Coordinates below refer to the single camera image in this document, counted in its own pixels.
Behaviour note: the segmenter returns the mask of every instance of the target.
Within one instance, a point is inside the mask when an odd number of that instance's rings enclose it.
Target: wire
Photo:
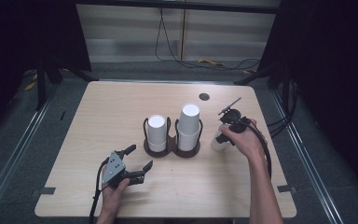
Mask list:
[[[276,135],[278,135],[284,128],[286,128],[286,126],[289,124],[289,122],[292,120],[293,115],[295,114],[295,110],[296,110],[296,102],[297,102],[297,98],[298,98],[298,87],[295,85],[295,82],[292,80],[292,98],[293,98],[293,105],[292,105],[292,109],[290,110],[289,114],[287,116],[285,116],[283,119],[280,119],[276,122],[273,122],[271,124],[269,124],[268,126],[273,126],[275,124],[278,124],[282,121],[284,121],[283,124],[281,124],[278,128],[270,131],[269,133],[271,134],[271,138],[275,137]]]
[[[240,63],[237,64],[235,67],[226,67],[226,66],[211,67],[211,66],[202,66],[202,65],[198,65],[198,64],[193,64],[193,63],[188,63],[188,62],[177,60],[176,57],[173,54],[172,49],[171,49],[170,39],[168,38],[167,29],[165,28],[165,22],[164,22],[164,18],[163,18],[163,15],[162,15],[162,8],[159,9],[159,15],[160,15],[160,20],[159,20],[159,26],[158,26],[158,36],[157,36],[156,46],[155,46],[155,55],[160,61],[163,61],[163,62],[177,62],[177,63],[179,63],[180,65],[182,65],[182,66],[184,66],[186,68],[205,68],[205,69],[211,69],[211,70],[215,70],[215,71],[244,70],[244,69],[253,68],[253,67],[255,67],[256,65],[258,65],[260,63],[259,59],[245,59],[245,60],[240,61]],[[170,50],[170,54],[173,57],[173,60],[161,59],[157,54],[158,41],[159,41],[159,36],[160,36],[160,31],[161,31],[161,25],[162,25],[162,28],[164,30],[165,38],[166,38],[166,41],[167,41],[167,44],[168,44],[168,49]],[[255,61],[255,63],[251,64],[250,66],[240,68],[240,66],[243,63],[249,62],[249,61]]]
[[[97,174],[97,181],[96,181],[96,185],[95,185],[95,194],[93,197],[93,202],[92,202],[92,207],[91,210],[89,211],[89,224],[93,224],[94,223],[94,213],[95,213],[95,209],[97,207],[97,203],[98,203],[98,199],[100,197],[101,192],[107,187],[105,186],[103,189],[99,189],[100,187],[100,176],[101,176],[101,170],[103,169],[103,167],[108,163],[109,158],[106,158],[106,160],[104,160],[101,163],[100,168],[98,169],[98,174]]]
[[[267,146],[267,142],[264,139],[263,134],[257,129],[255,124],[250,119],[247,119],[247,120],[249,120],[254,125],[254,127],[252,127],[252,125],[249,125],[241,120],[235,120],[235,119],[232,119],[229,117],[227,117],[227,119],[230,119],[231,121],[234,121],[234,122],[238,122],[240,125],[243,125],[244,127],[249,128],[255,134],[255,136],[258,138],[258,141],[260,141],[260,144],[263,147],[264,154],[266,155],[268,175],[269,175],[269,179],[271,179],[271,177],[272,177],[271,156],[269,154],[269,147]]]
[[[103,190],[106,189],[107,187],[109,187],[109,184],[107,184],[105,187],[103,187],[103,188],[101,189],[101,191],[103,191]]]

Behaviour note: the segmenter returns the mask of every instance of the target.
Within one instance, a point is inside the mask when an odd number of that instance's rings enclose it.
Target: forearm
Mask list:
[[[97,224],[113,224],[115,216],[104,211],[98,216]]]
[[[250,223],[283,223],[265,159],[249,160],[249,170],[251,176]]]

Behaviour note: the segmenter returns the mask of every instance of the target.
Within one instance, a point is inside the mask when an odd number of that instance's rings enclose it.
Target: white cup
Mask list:
[[[154,146],[165,145],[167,141],[167,126],[161,115],[152,115],[147,121],[147,140]]]
[[[199,133],[200,132],[196,132],[194,134],[188,135],[188,134],[181,133],[178,130],[178,136],[176,136],[176,143],[178,145],[178,148],[183,151],[190,151],[191,149],[193,149],[197,145],[197,140],[199,139]]]
[[[178,130],[185,135],[193,135],[200,131],[200,108],[194,104],[182,107]]]
[[[160,145],[154,145],[150,142],[148,142],[149,148],[150,150],[154,151],[154,152],[160,152],[163,151],[166,147],[166,143],[160,144]]]
[[[224,142],[224,143],[218,143],[216,140],[216,137],[222,133],[222,132],[220,132],[220,127],[222,127],[222,126],[228,127],[228,125],[226,125],[226,124],[220,125],[219,128],[217,128],[216,134],[214,135],[214,138],[212,139],[212,142],[211,142],[211,147],[216,151],[221,151],[231,145],[229,141]]]

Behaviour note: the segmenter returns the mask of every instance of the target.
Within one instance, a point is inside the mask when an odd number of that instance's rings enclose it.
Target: metal frame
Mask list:
[[[162,7],[176,9],[194,9],[207,11],[230,11],[230,12],[248,12],[262,14],[278,14],[283,12],[278,7],[256,7],[228,4],[211,4],[197,2],[179,2],[179,1],[137,1],[137,0],[38,0],[36,2],[46,2],[51,4],[82,4],[97,6],[118,6],[118,7]]]
[[[285,118],[285,112],[282,107],[282,99],[280,95],[276,91],[271,91],[272,97],[274,98],[274,102],[278,107],[279,113],[282,118]],[[292,138],[293,144],[296,147],[296,151],[298,153],[298,157],[301,159],[304,168],[310,178],[310,183],[315,189],[316,194],[318,195],[319,200],[321,201],[322,207],[332,224],[342,224],[344,223],[341,215],[339,214],[337,207],[333,201],[333,198],[330,196],[324,182],[319,176],[316,167],[313,165],[312,159],[310,158],[310,154],[308,154],[307,149],[304,146],[303,141],[301,140],[300,135],[297,132],[295,124],[293,122],[289,122],[287,125],[287,131]]]
[[[28,125],[25,133],[23,134],[20,142],[17,144],[16,148],[14,149],[13,153],[11,154],[10,158],[7,161],[7,164],[3,168],[0,173],[0,200],[7,189],[7,186],[17,170],[17,167],[20,164],[20,161],[25,154],[31,140],[34,137],[34,134],[39,127],[39,124],[42,122],[43,117],[45,117],[46,112],[48,111],[48,107],[50,102],[55,95],[58,86],[54,86],[49,98],[46,102],[41,106],[41,108],[35,112],[30,124]]]

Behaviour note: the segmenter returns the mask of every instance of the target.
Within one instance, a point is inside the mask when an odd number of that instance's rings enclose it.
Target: gray floor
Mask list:
[[[226,62],[229,66],[237,63]],[[199,68],[185,68],[176,62],[153,63],[94,63],[92,75],[105,79],[197,81],[230,84],[246,75],[241,70],[227,72]],[[62,141],[75,115],[87,82],[63,72],[65,79],[58,86],[51,105],[21,159],[15,174],[0,200],[0,223],[87,223],[84,217],[42,218],[34,214],[38,198],[35,189],[43,188]],[[262,78],[251,83],[261,105],[266,122],[280,118],[278,109]],[[0,172],[18,144],[32,119],[37,102],[36,89],[24,91],[21,87],[0,123]],[[316,127],[307,106],[298,100],[294,124],[314,162],[328,192],[333,197],[343,223],[358,223],[358,180],[351,168],[330,146],[324,134]],[[332,223],[315,193],[310,179],[298,157],[287,131],[273,139],[283,172],[293,194],[297,215],[285,223]],[[248,223],[247,218],[237,223]]]

